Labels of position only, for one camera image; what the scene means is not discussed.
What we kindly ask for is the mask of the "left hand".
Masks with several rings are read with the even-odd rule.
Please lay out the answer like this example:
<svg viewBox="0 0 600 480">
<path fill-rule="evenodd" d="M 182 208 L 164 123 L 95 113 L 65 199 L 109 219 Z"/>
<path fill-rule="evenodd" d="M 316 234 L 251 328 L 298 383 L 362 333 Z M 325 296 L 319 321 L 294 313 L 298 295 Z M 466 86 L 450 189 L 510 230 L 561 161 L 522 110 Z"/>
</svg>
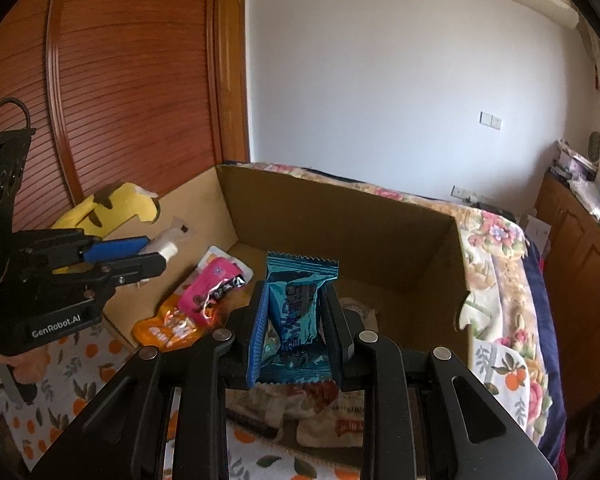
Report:
<svg viewBox="0 0 600 480">
<path fill-rule="evenodd" d="M 46 346 L 18 354 L 18 356 L 2 356 L 0 354 L 0 364 L 10 366 L 15 382 L 23 385 L 40 382 L 46 374 L 49 362 L 50 354 Z"/>
</svg>

